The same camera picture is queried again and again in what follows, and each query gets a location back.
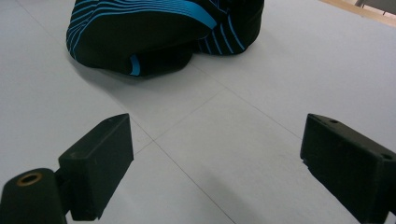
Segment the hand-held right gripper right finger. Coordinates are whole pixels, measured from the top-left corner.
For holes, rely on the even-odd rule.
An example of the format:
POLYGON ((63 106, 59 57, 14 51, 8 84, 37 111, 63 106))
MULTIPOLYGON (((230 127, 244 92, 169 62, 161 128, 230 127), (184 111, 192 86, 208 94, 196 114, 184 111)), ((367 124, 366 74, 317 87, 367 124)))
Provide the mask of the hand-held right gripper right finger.
POLYGON ((309 114, 300 158, 360 223, 396 215, 396 153, 336 119, 309 114))

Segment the white table mat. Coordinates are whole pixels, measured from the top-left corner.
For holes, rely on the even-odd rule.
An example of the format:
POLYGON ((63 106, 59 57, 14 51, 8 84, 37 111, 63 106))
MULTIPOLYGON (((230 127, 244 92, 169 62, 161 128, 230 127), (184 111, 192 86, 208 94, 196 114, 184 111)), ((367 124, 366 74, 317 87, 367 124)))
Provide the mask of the white table mat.
POLYGON ((396 28, 319 0, 265 0, 235 57, 131 78, 76 63, 73 0, 0 0, 0 192, 103 119, 134 161, 102 217, 70 224, 358 224, 300 157, 308 114, 396 151, 396 28))

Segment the black cloth with blue stripes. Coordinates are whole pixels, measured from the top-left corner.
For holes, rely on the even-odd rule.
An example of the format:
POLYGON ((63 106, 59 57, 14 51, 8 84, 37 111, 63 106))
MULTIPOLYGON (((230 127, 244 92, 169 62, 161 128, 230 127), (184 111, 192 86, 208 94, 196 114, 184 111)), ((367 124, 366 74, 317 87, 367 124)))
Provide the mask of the black cloth with blue stripes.
POLYGON ((195 53, 237 55, 265 0, 76 0, 66 47, 78 63, 133 77, 182 69, 195 53))

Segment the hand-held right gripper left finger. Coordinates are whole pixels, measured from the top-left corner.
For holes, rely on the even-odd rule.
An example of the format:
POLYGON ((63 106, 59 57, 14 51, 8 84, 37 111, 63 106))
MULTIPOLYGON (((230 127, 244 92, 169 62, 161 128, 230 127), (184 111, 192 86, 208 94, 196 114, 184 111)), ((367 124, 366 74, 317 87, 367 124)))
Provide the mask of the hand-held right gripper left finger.
POLYGON ((67 149, 59 158, 57 179, 72 218, 101 217, 133 160, 128 114, 101 121, 67 149))

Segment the wooden table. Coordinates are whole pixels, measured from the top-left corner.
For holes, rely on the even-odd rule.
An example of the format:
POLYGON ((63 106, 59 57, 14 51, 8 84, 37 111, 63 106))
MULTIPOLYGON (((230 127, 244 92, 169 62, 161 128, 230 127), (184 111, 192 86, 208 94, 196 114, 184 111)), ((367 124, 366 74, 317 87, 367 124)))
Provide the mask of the wooden table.
POLYGON ((319 1, 334 7, 341 8, 345 11, 359 15, 363 18, 370 19, 373 21, 378 21, 388 26, 396 28, 396 16, 391 16, 390 14, 388 14, 388 16, 382 15, 379 13, 378 9, 373 10, 373 9, 365 9, 364 7, 358 7, 355 4, 348 3, 347 0, 319 0, 319 1))

